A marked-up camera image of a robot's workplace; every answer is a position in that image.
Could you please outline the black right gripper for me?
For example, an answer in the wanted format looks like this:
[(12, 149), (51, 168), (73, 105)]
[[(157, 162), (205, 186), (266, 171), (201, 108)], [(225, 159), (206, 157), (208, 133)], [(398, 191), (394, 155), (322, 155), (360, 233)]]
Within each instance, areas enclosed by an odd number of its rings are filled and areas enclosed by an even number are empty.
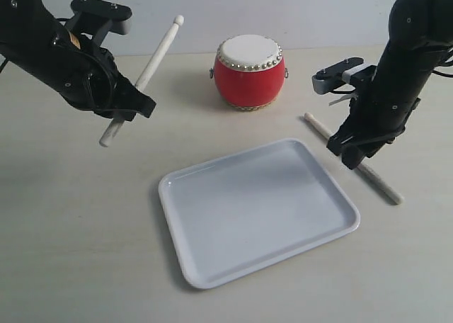
[(342, 80), (355, 88), (350, 113), (328, 140), (327, 148), (350, 170), (374, 156), (406, 129), (421, 92), (421, 71), (395, 65), (349, 69)]

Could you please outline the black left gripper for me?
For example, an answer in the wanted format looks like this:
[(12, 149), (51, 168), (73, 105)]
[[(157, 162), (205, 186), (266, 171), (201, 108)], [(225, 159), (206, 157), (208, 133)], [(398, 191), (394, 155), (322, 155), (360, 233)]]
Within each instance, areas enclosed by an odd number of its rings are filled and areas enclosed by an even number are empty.
[(102, 118), (115, 113), (127, 122), (136, 115), (150, 118), (156, 102), (132, 84), (121, 84), (113, 55), (92, 37), (66, 28), (40, 28), (31, 38), (31, 74), (70, 106)]

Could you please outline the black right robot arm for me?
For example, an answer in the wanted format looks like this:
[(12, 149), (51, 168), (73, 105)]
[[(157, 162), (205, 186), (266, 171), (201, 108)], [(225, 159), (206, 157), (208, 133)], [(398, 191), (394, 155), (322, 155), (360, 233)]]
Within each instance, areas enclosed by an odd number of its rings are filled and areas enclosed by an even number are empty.
[(349, 169), (373, 157), (406, 129), (420, 92), (452, 50), (452, 0), (396, 0), (389, 40), (369, 81), (327, 148)]

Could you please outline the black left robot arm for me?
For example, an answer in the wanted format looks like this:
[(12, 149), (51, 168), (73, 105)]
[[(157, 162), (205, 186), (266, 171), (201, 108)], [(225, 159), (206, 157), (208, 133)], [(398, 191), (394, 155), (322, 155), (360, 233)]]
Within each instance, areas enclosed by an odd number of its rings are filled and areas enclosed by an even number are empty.
[(56, 18), (42, 0), (1, 0), (1, 55), (79, 111), (149, 118), (155, 101), (119, 72), (102, 46), (107, 34), (128, 33), (132, 9), (104, 0), (73, 0), (70, 7), (71, 18)]

